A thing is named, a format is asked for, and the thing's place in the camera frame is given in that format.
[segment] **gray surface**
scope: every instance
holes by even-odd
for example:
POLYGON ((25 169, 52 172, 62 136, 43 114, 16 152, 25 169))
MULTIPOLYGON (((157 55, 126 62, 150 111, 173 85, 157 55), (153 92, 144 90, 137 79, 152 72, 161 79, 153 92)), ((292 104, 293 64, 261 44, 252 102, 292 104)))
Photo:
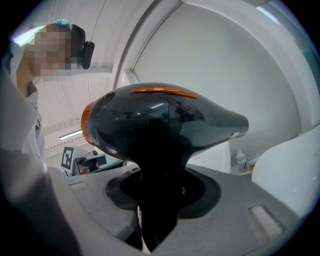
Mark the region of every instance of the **gray surface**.
MULTIPOLYGON (((153 255, 265 255, 281 246, 298 223, 296 215, 263 189, 242 176, 189 165, 213 178, 221 187, 221 198, 205 216, 179 219, 153 255), (250 214, 249 208, 262 205, 284 227, 282 235, 269 241, 250 214)), ((107 182, 134 166, 67 178, 69 188, 84 211, 104 230, 122 241, 133 231, 132 211, 117 208, 105 193, 107 182)))
POLYGON ((136 165, 116 168, 92 174, 67 177, 66 181, 75 198, 92 219, 111 233, 125 241, 134 231, 133 221, 136 215, 131 210, 118 208, 106 195, 106 185, 114 177, 118 177, 136 165))
POLYGON ((221 198, 205 216, 179 219, 153 255, 248 254, 269 242, 248 211, 254 206, 264 206, 285 229, 297 222, 291 210, 250 180, 200 166, 190 167, 213 178, 221 187, 221 198))

